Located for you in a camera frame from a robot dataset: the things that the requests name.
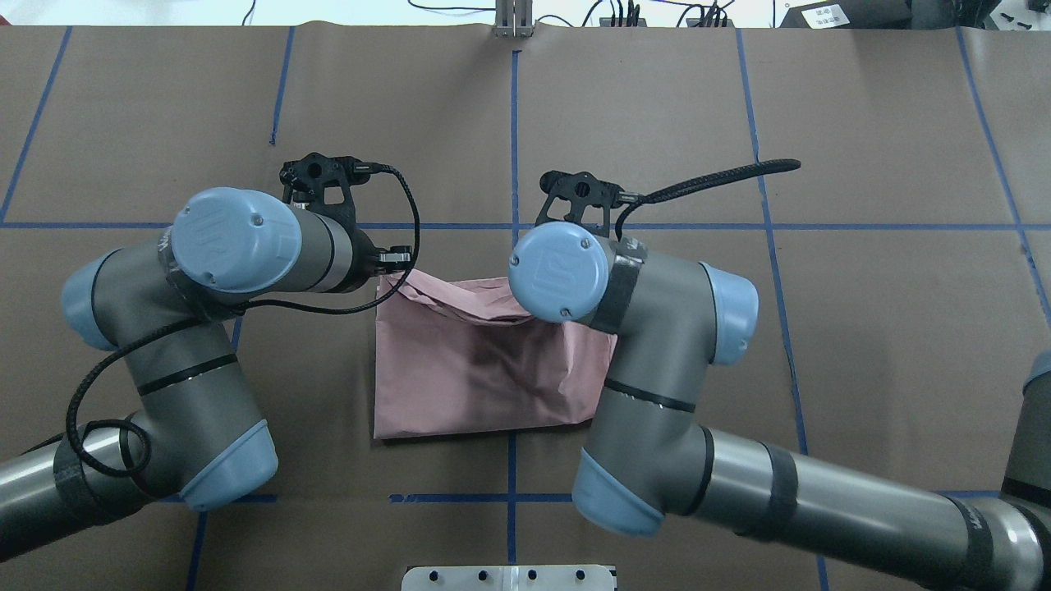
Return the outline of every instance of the ur logo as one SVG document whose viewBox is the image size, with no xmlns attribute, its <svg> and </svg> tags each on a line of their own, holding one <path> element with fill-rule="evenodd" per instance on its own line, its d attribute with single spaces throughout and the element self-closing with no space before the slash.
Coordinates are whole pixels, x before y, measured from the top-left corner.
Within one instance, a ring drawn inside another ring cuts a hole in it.
<svg viewBox="0 0 1051 591">
<path fill-rule="evenodd" d="M 574 279 L 570 256 L 557 250 L 544 250 L 533 274 L 533 286 L 556 295 L 564 292 Z"/>
</svg>

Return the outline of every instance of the white metal bracket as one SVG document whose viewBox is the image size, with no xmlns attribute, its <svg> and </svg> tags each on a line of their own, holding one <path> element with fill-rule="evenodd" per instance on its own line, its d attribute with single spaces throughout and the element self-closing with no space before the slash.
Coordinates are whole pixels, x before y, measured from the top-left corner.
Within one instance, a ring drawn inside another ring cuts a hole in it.
<svg viewBox="0 0 1051 591">
<path fill-rule="evenodd" d="M 401 591 L 617 591 L 617 570 L 602 565 L 415 567 Z"/>
<path fill-rule="evenodd" d="M 533 0 L 496 0 L 496 37 L 533 37 Z"/>
</svg>

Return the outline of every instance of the wrinkled fabric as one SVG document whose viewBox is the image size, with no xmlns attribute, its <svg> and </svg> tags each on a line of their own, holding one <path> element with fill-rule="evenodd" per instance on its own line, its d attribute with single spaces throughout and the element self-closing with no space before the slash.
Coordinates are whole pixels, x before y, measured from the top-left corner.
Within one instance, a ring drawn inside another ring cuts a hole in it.
<svg viewBox="0 0 1051 591">
<path fill-rule="evenodd" d="M 390 290 L 398 276 L 380 281 Z M 568 425 L 594 416 L 615 337 L 522 309 L 507 278 L 413 270 L 376 310 L 375 439 Z"/>
</svg>

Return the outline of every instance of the metal plate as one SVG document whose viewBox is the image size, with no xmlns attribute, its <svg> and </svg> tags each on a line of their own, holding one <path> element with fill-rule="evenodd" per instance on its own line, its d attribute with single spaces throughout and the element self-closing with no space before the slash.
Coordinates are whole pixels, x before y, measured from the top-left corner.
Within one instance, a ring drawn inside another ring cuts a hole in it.
<svg viewBox="0 0 1051 591">
<path fill-rule="evenodd" d="M 601 565 L 414 567 L 401 591 L 616 591 L 617 569 Z"/>
</svg>

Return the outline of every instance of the blue tape line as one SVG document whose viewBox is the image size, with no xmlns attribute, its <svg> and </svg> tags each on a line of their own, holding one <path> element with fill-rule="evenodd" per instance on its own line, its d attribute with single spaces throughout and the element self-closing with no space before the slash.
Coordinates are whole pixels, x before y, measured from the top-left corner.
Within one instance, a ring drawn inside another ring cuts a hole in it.
<svg viewBox="0 0 1051 591">
<path fill-rule="evenodd" d="M 208 527 L 208 512 L 198 515 L 198 531 L 193 536 L 193 553 L 190 554 L 190 568 L 186 573 L 186 591 L 197 588 L 198 569 L 201 567 L 201 550 L 204 547 L 204 531 Z"/>
<path fill-rule="evenodd" d="M 0 228 L 11 229 L 164 229 L 171 222 L 3 222 Z"/>
<path fill-rule="evenodd" d="M 273 127 L 270 128 L 270 145 L 277 143 L 277 123 L 281 122 L 281 103 L 285 99 L 285 81 L 288 79 L 288 62 L 292 60 L 292 40 L 295 39 L 295 27 L 288 27 L 288 40 L 285 41 L 285 63 L 281 66 L 281 81 L 277 82 L 277 100 L 273 103 Z"/>
<path fill-rule="evenodd" d="M 821 585 L 821 591 L 829 591 L 828 568 L 825 566 L 824 556 L 818 556 L 818 584 Z"/>
<path fill-rule="evenodd" d="M 0 228 L 8 229 L 164 229 L 171 222 L 2 222 Z M 372 230 L 411 230 L 412 223 L 405 222 L 368 222 L 358 224 L 363 229 Z M 707 222 L 707 223 L 674 223 L 674 222 L 641 222 L 625 224 L 633 230 L 765 230 L 766 224 L 748 222 Z M 796 224 L 775 222 L 775 230 L 785 231 L 1017 231 L 1019 226 L 1013 224 Z M 513 224 L 506 223 L 472 223 L 472 222 L 435 222 L 420 224 L 425 230 L 509 230 L 515 229 Z M 518 224 L 518 229 L 532 229 L 533 224 Z M 1026 231 L 1048 231 L 1051 224 L 1022 224 Z"/>
<path fill-rule="evenodd" d="M 508 564 L 517 563 L 518 432 L 508 433 Z"/>
<path fill-rule="evenodd" d="M 411 230 L 411 222 L 396 222 L 396 223 L 362 223 L 357 224 L 358 227 L 367 230 Z M 487 224 L 487 223 L 470 223 L 470 222 L 448 222 L 448 223 L 425 223 L 419 224 L 420 229 L 425 230 L 510 230 L 514 229 L 513 224 Z"/>
<path fill-rule="evenodd" d="M 992 131 L 989 129 L 988 120 L 986 120 L 985 108 L 982 106 L 982 97 L 978 96 L 977 86 L 974 84 L 974 73 L 971 72 L 971 60 L 967 55 L 967 41 L 964 39 L 964 30 L 960 26 L 956 26 L 956 41 L 960 44 L 960 56 L 964 60 L 964 72 L 967 73 L 967 85 L 971 88 L 974 108 L 977 110 L 978 121 L 982 123 L 982 131 L 985 134 L 986 143 L 989 144 L 989 152 L 992 155 L 992 163 L 996 167 L 1000 184 L 1004 188 L 1007 206 L 1011 210 L 1011 219 L 1014 220 L 1014 226 L 1018 230 L 1018 240 L 1022 241 L 1022 249 L 1026 256 L 1026 263 L 1029 265 L 1029 274 L 1033 278 L 1033 284 L 1036 286 L 1036 295 L 1040 300 L 1044 320 L 1051 327 L 1051 304 L 1048 303 L 1048 294 L 1044 289 L 1044 282 L 1040 280 L 1040 271 L 1036 268 L 1033 250 L 1029 247 L 1029 239 L 1026 237 L 1026 231 L 1022 228 L 1022 217 L 1018 215 L 1018 207 L 1014 202 L 1014 193 L 1011 192 L 1011 184 L 1007 182 L 1007 174 L 1004 172 L 1004 163 L 1000 160 L 1000 150 L 996 149 L 996 142 L 992 139 Z"/>
<path fill-rule="evenodd" d="M 391 494 L 392 505 L 401 503 L 507 503 L 508 495 L 493 494 Z"/>
<path fill-rule="evenodd" d="M 573 495 L 568 492 L 521 492 L 514 495 L 504 493 L 493 494 L 391 494 L 387 498 L 392 505 L 429 504 L 429 503 L 573 503 Z"/>
<path fill-rule="evenodd" d="M 518 245 L 518 55 L 511 52 L 511 247 Z M 517 550 L 517 498 L 518 493 L 518 433 L 508 433 L 508 564 L 518 562 Z"/>
<path fill-rule="evenodd" d="M 29 145 L 33 144 L 33 137 L 37 134 L 37 126 L 40 125 L 40 117 L 44 114 L 44 106 L 47 104 L 47 97 L 51 94 L 51 86 L 55 85 L 55 78 L 59 74 L 59 65 L 62 57 L 65 56 L 65 48 L 69 44 L 69 36 L 73 27 L 67 26 L 62 36 L 62 43 L 59 44 L 59 53 L 55 55 L 55 63 L 51 64 L 51 73 L 47 76 L 47 83 L 44 84 L 44 91 L 40 95 L 40 102 L 37 103 L 37 113 L 33 115 L 33 122 L 29 123 L 29 130 L 25 134 L 25 142 L 22 144 L 22 151 L 18 155 L 15 163 L 15 171 L 11 175 L 11 182 L 7 184 L 7 192 L 4 193 L 3 205 L 0 205 L 0 222 L 7 217 L 7 208 L 11 207 L 11 200 L 15 197 L 15 188 L 18 186 L 18 178 L 22 175 L 22 166 L 25 165 L 25 158 L 29 155 Z"/>
<path fill-rule="evenodd" d="M 511 246 L 518 244 L 518 54 L 511 52 Z"/>
<path fill-rule="evenodd" d="M 233 350 L 238 350 L 238 345 L 241 344 L 241 326 L 244 324 L 245 317 L 238 317 L 238 320 L 233 321 L 233 333 L 230 334 L 230 346 Z"/>
<path fill-rule="evenodd" d="M 748 85 L 748 65 L 744 56 L 744 37 L 741 29 L 737 33 L 737 54 L 741 64 L 741 84 L 744 87 L 744 104 L 748 113 L 748 130 L 751 134 L 751 154 L 759 162 L 759 133 L 756 128 L 756 111 L 751 104 L 751 88 Z M 788 359 L 788 372 L 791 374 L 791 398 L 796 406 L 796 436 L 799 440 L 799 451 L 808 455 L 806 445 L 806 424 L 803 420 L 803 401 L 799 394 L 799 375 L 796 373 L 796 354 L 791 349 L 791 333 L 788 330 L 788 313 L 785 308 L 784 288 L 781 285 L 781 266 L 778 264 L 777 244 L 774 241 L 774 220 L 770 217 L 770 202 L 766 192 L 766 179 L 759 177 L 759 192 L 763 196 L 763 223 L 766 229 L 766 249 L 770 258 L 770 270 L 774 273 L 774 292 L 778 301 L 778 317 L 781 321 L 781 340 L 784 344 L 785 356 Z"/>
</svg>

